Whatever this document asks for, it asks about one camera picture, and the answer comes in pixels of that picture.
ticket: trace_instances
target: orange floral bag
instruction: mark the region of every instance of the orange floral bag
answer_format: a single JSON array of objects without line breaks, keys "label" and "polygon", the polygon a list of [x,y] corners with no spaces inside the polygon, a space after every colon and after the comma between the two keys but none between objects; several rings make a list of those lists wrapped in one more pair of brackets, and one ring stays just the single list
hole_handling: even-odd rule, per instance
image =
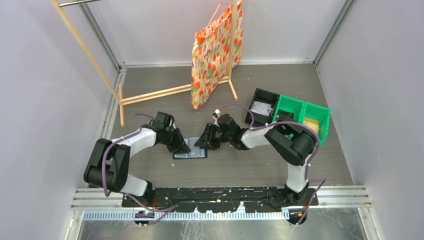
[{"label": "orange floral bag", "polygon": [[[237,2],[233,53],[234,68],[242,59],[242,4]],[[232,4],[209,26],[195,34],[191,64],[191,106],[198,109],[227,75],[231,39]]]}]

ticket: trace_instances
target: pink hanger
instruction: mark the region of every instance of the pink hanger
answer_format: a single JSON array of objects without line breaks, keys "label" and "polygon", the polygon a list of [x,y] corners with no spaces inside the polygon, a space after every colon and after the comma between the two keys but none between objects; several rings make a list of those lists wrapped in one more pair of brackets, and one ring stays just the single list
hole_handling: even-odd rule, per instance
[{"label": "pink hanger", "polygon": [[213,13],[212,18],[210,19],[210,21],[209,21],[209,23],[207,24],[207,26],[211,25],[212,20],[214,20],[215,15],[217,14],[218,9],[220,9],[220,7],[221,7],[221,5],[222,5],[222,4],[231,4],[231,3],[232,3],[232,2],[230,2],[230,1],[229,1],[229,2],[223,2],[223,0],[219,0],[218,7],[216,8],[215,12]]}]

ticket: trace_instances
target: black bin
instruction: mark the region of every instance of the black bin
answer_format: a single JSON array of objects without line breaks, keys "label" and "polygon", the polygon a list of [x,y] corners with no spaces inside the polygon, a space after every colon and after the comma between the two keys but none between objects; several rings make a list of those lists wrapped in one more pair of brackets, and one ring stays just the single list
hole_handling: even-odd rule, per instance
[{"label": "black bin", "polygon": [[[271,104],[272,112],[269,116],[265,116],[265,115],[253,112],[253,116],[254,116],[253,125],[255,127],[264,126],[266,123],[269,124],[272,122],[274,114],[276,113],[276,107],[278,105],[279,98],[280,98],[279,94],[266,91],[260,88],[256,88],[256,90],[254,91],[253,99],[250,103],[249,109],[252,108],[254,102],[262,102],[266,104]],[[250,115],[249,112],[247,112],[246,119],[244,120],[244,122],[247,124],[250,124],[251,121],[252,121],[252,116]]]}]

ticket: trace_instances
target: green bin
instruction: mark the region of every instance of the green bin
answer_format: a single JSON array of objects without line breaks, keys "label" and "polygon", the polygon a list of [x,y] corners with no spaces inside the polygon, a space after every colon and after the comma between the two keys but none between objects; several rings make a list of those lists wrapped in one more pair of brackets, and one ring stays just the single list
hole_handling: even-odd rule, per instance
[{"label": "green bin", "polygon": [[284,111],[286,113],[292,113],[292,118],[299,123],[301,120],[303,120],[302,113],[304,105],[304,101],[289,96],[280,95],[272,121],[274,122],[277,120],[279,111]]},{"label": "green bin", "polygon": [[273,122],[277,120],[279,111],[284,111],[283,114],[293,114],[291,117],[301,124],[304,123],[305,117],[319,121],[318,137],[321,140],[321,145],[324,144],[327,135],[329,134],[331,118],[331,110],[329,108],[307,101],[298,100],[289,96],[280,95],[272,119]]},{"label": "green bin", "polygon": [[300,121],[301,123],[304,122],[305,117],[319,121],[318,137],[321,140],[321,145],[323,145],[329,134],[331,110],[327,107],[305,102]]}]

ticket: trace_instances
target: cable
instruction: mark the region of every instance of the cable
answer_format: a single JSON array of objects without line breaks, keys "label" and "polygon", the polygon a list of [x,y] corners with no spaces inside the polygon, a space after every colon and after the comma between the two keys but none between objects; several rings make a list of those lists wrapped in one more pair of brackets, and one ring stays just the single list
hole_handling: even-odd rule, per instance
[{"label": "cable", "polygon": [[306,213],[308,212],[309,207],[311,206],[312,201],[314,200],[314,196],[317,194],[318,190],[320,190],[320,188],[324,185],[324,183],[325,183],[326,181],[327,181],[327,178],[317,179],[317,180],[310,180],[310,181],[309,181],[310,183],[313,183],[313,182],[321,182],[321,184],[320,184],[320,185],[318,185],[318,187],[315,189],[315,191],[313,191],[312,196],[310,197],[309,203],[308,203],[308,204],[307,204],[307,206],[306,206],[306,209],[305,209],[304,214],[303,214],[303,215],[302,215],[302,217],[299,219],[299,221],[296,223],[296,226],[297,226],[297,227],[299,227],[299,224],[302,222],[302,220],[303,220],[303,219],[304,219],[304,217],[306,216]]},{"label": "cable", "polygon": [[230,104],[227,104],[227,105],[225,105],[225,106],[223,106],[223,107],[221,107],[220,109],[219,109],[219,111],[221,111],[222,112],[222,110],[223,109],[225,109],[226,107],[228,107],[228,106],[232,106],[232,105],[234,105],[234,106],[239,106],[239,107],[242,107],[242,108],[245,108],[249,113],[250,113],[250,116],[252,117],[252,121],[250,122],[250,124],[249,124],[249,129],[250,128],[252,128],[252,126],[253,126],[253,123],[254,123],[254,121],[255,121],[255,117],[253,116],[253,113],[252,113],[252,111],[248,108],[248,107],[246,107],[245,105],[243,105],[243,104],[238,104],[238,103],[230,103]]},{"label": "cable", "polygon": [[284,124],[295,125],[295,126],[299,126],[299,127],[304,128],[305,130],[309,131],[313,135],[313,137],[315,138],[315,141],[318,143],[316,145],[315,150],[310,155],[310,158],[306,161],[306,168],[305,168],[305,177],[304,177],[304,179],[308,179],[309,165],[311,164],[312,159],[315,157],[315,155],[317,155],[318,151],[321,148],[320,137],[318,136],[318,134],[316,134],[314,132],[314,130],[312,130],[308,126],[303,125],[302,123],[298,123],[298,122],[295,122],[295,121],[276,121],[276,122],[273,122],[273,123],[270,123],[270,124],[266,124],[265,126],[260,126],[260,127],[252,128],[251,131],[254,132],[254,131],[261,130],[261,129],[265,129],[265,128],[269,128],[269,127],[273,127],[273,126],[277,126],[277,125],[284,125]]},{"label": "cable", "polygon": [[142,204],[139,200],[137,200],[137,198],[135,198],[131,194],[128,194],[128,193],[125,193],[125,192],[121,192],[121,194],[124,194],[127,197],[129,197],[130,199],[132,199],[136,204],[140,205],[140,207],[145,208],[146,210],[149,210],[149,211],[154,212],[154,213],[163,213],[163,212],[167,212],[169,210],[172,211],[177,206],[177,205],[174,205],[174,206],[168,207],[167,209],[156,210],[156,209],[152,209],[152,208],[145,206],[144,204]]},{"label": "cable", "polygon": [[174,206],[172,206],[172,207],[170,207],[170,208],[168,208],[169,210],[168,211],[166,211],[162,216],[160,216],[158,219],[156,219],[156,220],[154,220],[154,221],[152,221],[152,222],[149,222],[149,223],[147,223],[146,224],[146,227],[147,226],[151,226],[151,225],[153,225],[153,224],[156,224],[156,223],[158,223],[162,218],[164,218],[167,214],[169,214],[172,210],[174,210],[174,208],[176,208],[177,207],[177,205],[174,205]]},{"label": "cable", "polygon": [[110,144],[107,148],[106,151],[104,151],[103,154],[103,158],[101,160],[101,183],[103,184],[103,191],[104,191],[104,195],[106,197],[109,197],[109,195],[111,194],[111,191],[108,191],[107,185],[106,185],[106,158],[108,157],[109,152],[111,151],[111,149],[118,143],[125,141],[129,138],[134,137],[135,135],[141,133],[142,128],[140,127],[138,129],[138,131],[135,131],[133,133],[130,133],[126,136],[121,137],[120,139],[112,142],[112,144]]}]

